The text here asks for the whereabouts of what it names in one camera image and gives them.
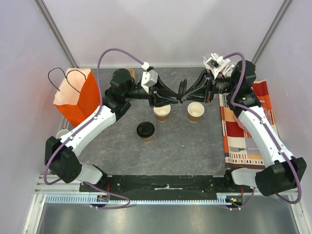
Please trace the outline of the small white grey cup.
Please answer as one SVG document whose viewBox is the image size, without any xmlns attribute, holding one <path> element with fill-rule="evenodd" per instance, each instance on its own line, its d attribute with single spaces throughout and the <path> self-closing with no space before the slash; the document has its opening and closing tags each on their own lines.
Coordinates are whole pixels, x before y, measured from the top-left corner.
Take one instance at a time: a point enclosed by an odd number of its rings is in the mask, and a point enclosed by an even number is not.
<svg viewBox="0 0 312 234">
<path fill-rule="evenodd" d="M 56 138 L 59 139 L 61 138 L 63 135 L 69 133 L 69 130 L 68 129 L 61 129 L 60 131 L 58 131 L 57 135 L 56 135 Z"/>
</svg>

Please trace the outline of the cardboard cup carrier stack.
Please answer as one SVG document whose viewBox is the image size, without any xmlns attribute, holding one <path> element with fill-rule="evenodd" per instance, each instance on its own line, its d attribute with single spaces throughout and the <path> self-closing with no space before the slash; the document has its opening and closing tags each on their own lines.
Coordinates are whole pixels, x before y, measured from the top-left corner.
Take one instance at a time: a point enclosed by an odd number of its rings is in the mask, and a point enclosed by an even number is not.
<svg viewBox="0 0 312 234">
<path fill-rule="evenodd" d="M 126 68 L 126 70 L 129 71 L 130 76 L 131 76 L 133 79 L 136 78 L 136 72 L 135 72 L 135 70 L 134 70 L 133 68 Z"/>
</svg>

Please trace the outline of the orange paper bag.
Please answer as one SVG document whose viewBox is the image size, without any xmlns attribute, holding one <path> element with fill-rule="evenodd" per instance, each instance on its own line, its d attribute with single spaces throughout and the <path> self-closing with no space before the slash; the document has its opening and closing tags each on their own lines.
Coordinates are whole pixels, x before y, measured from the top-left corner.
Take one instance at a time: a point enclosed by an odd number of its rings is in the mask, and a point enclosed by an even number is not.
<svg viewBox="0 0 312 234">
<path fill-rule="evenodd" d="M 77 127 L 100 105 L 98 84 L 89 68 L 69 68 L 65 75 L 53 104 L 73 127 Z"/>
</svg>

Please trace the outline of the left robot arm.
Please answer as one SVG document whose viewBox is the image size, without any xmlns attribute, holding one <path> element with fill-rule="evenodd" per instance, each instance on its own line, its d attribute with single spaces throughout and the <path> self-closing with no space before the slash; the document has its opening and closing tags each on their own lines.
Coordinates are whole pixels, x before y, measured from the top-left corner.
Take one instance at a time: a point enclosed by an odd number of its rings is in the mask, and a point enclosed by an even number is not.
<svg viewBox="0 0 312 234">
<path fill-rule="evenodd" d="M 117 122 L 129 110 L 130 99 L 146 99 L 152 107 L 178 103 L 178 94 L 167 87 L 158 73 L 149 67 L 139 82 L 130 69 L 114 71 L 110 88 L 105 91 L 100 105 L 73 130 L 62 137 L 50 137 L 45 146 L 45 171 L 58 180 L 89 182 L 97 192 L 105 190 L 104 172 L 96 166 L 85 165 L 78 159 L 83 149 L 104 129 Z"/>
</svg>

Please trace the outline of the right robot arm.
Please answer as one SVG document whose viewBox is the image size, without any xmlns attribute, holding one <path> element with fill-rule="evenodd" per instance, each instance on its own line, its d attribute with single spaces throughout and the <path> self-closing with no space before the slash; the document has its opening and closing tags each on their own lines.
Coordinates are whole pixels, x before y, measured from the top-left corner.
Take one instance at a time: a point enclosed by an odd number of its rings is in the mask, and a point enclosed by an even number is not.
<svg viewBox="0 0 312 234">
<path fill-rule="evenodd" d="M 264 196 L 279 195 L 291 189 L 302 193 L 301 179 L 307 164 L 304 158 L 296 158 L 279 139 L 265 115 L 264 108 L 255 94 L 255 65 L 247 60 L 239 61 L 230 76 L 223 72 L 225 62 L 212 59 L 196 82 L 187 88 L 187 80 L 179 85 L 177 99 L 209 103 L 215 94 L 226 94 L 227 105 L 234 116 L 251 134 L 260 151 L 263 170 L 241 167 L 227 170 L 223 186 L 229 192 L 241 185 L 257 188 Z"/>
</svg>

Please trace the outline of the brown paper cup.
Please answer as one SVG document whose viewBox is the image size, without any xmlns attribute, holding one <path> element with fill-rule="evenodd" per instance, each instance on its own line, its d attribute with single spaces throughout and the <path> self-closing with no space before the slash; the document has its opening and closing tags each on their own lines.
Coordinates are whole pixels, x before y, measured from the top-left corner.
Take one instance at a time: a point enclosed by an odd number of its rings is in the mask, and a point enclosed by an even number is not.
<svg viewBox="0 0 312 234">
<path fill-rule="evenodd" d="M 156 118 L 158 121 L 165 122 L 169 117 L 169 113 L 171 111 L 171 106 L 165 105 L 162 107 L 154 107 L 153 111 L 154 111 L 154 114 L 156 115 Z"/>
<path fill-rule="evenodd" d="M 187 107 L 190 122 L 198 122 L 204 114 L 204 106 L 199 102 L 192 102 Z"/>
<path fill-rule="evenodd" d="M 151 135 L 148 135 L 148 136 L 140 136 L 140 138 L 145 142 L 145 143 L 148 143 L 148 142 L 151 142 L 154 138 L 154 135 L 151 134 Z"/>
</svg>

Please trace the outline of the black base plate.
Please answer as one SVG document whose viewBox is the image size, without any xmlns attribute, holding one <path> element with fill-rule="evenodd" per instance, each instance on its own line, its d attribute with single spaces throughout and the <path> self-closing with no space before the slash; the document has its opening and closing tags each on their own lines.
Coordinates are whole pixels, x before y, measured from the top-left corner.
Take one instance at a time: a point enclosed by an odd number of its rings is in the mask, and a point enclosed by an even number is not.
<svg viewBox="0 0 312 234">
<path fill-rule="evenodd" d="M 129 199 L 213 199 L 252 191 L 213 175 L 108 175 L 96 187 Z"/>
</svg>

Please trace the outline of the patterned orange cloth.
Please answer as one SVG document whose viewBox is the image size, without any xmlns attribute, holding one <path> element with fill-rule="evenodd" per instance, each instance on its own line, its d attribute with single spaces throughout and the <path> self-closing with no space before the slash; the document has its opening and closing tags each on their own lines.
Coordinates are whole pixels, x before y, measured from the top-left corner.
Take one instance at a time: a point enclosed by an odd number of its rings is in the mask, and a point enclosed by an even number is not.
<svg viewBox="0 0 312 234">
<path fill-rule="evenodd" d="M 267 119 L 277 132 L 266 80 L 256 81 L 253 90 L 264 108 Z M 237 123 L 233 111 L 227 105 L 227 95 L 219 94 L 225 163 L 229 169 L 245 167 L 264 169 L 264 161 L 252 136 Z"/>
</svg>

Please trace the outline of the black cup lid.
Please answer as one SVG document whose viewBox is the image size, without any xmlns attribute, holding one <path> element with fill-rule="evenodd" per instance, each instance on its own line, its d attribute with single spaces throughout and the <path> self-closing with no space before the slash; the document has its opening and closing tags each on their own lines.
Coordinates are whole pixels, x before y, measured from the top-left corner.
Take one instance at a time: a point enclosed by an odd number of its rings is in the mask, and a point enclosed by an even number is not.
<svg viewBox="0 0 312 234">
<path fill-rule="evenodd" d="M 178 94 L 177 94 L 177 100 L 181 101 L 182 97 L 186 93 L 186 88 L 187 88 L 187 79 L 184 79 L 183 81 L 180 82 L 179 84 L 179 89 L 178 89 Z"/>
<path fill-rule="evenodd" d="M 137 135 L 140 136 L 148 136 L 155 133 L 155 127 L 151 122 L 142 122 L 136 128 Z"/>
</svg>

